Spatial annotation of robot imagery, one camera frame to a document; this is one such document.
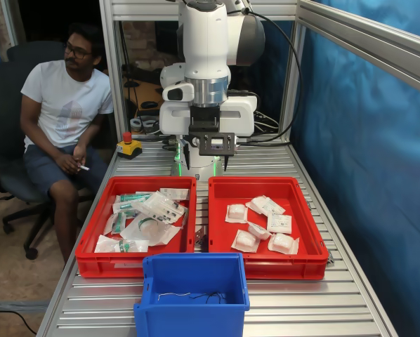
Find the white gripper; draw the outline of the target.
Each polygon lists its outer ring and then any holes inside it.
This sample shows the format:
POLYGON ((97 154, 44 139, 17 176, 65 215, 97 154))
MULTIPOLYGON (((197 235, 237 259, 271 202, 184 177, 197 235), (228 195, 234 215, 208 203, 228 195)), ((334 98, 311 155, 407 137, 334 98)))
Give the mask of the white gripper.
MULTIPOLYGON (((234 133, 236 136, 251 136, 254 132, 254 112, 257 107, 257 97, 230 96, 220 106, 221 133, 234 133)), ((188 103, 163 103, 159 113, 159 127, 163 134, 187 135, 190 125, 190 106, 188 103)), ((190 169, 189 143, 183 141, 183 154, 187 170, 190 169)), ((225 172, 228 168, 230 155, 225 156, 225 172)))

